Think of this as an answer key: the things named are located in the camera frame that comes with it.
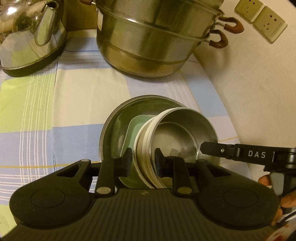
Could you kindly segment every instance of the brown pot handle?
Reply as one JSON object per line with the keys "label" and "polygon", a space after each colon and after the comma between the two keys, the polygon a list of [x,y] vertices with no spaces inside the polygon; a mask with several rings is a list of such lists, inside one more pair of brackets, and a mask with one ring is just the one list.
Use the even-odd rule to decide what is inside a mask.
{"label": "brown pot handle", "polygon": [[80,2],[82,2],[83,4],[86,4],[86,5],[91,5],[92,0],[80,0]]}
{"label": "brown pot handle", "polygon": [[219,42],[215,42],[213,40],[210,40],[210,42],[209,42],[210,46],[212,46],[214,48],[221,49],[221,48],[225,48],[228,45],[228,39],[222,31],[220,31],[218,29],[212,29],[210,31],[210,33],[211,34],[218,34],[221,37],[221,40]]}
{"label": "brown pot handle", "polygon": [[244,26],[236,18],[233,18],[233,17],[227,18],[227,17],[220,16],[219,20],[224,21],[224,22],[236,23],[236,25],[233,27],[228,24],[224,25],[224,29],[231,32],[231,33],[240,34],[244,31]]}

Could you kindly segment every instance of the stacked steamer pot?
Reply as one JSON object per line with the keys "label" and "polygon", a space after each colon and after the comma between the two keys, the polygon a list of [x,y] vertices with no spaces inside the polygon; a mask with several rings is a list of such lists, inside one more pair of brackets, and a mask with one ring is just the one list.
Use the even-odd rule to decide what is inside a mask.
{"label": "stacked steamer pot", "polygon": [[235,18],[225,18],[219,9],[223,0],[81,0],[96,4],[103,14],[102,29],[97,29],[101,54],[112,66],[144,77],[160,77],[179,70],[193,50],[210,34],[228,45],[222,31],[214,29],[218,19],[234,22],[224,29],[241,33],[244,28]]}

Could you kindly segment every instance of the screw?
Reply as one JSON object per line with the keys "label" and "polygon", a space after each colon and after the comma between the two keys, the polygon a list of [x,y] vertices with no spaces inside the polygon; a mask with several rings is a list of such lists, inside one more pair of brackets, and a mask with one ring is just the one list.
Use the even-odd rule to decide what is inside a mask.
{"label": "screw", "polygon": [[192,193],[192,189],[190,187],[180,187],[177,192],[186,195]]}
{"label": "screw", "polygon": [[96,190],[99,194],[109,194],[111,192],[111,188],[109,187],[100,187]]}

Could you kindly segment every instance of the ribbed black surface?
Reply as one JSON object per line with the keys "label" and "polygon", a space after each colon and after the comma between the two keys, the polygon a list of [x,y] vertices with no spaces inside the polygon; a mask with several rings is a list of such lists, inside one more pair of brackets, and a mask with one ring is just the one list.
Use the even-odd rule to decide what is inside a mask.
{"label": "ribbed black surface", "polygon": [[111,198],[100,198],[80,220],[68,226],[38,230],[18,225],[3,241],[262,241],[273,232],[232,230],[205,218],[190,199],[170,190],[121,189]]}

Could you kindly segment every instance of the kettle spout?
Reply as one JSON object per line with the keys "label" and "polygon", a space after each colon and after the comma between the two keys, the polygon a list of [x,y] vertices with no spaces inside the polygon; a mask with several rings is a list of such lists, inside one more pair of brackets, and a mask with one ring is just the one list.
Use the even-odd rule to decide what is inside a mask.
{"label": "kettle spout", "polygon": [[55,1],[45,4],[41,19],[34,30],[34,39],[38,46],[45,45],[50,41],[58,8],[59,4]]}

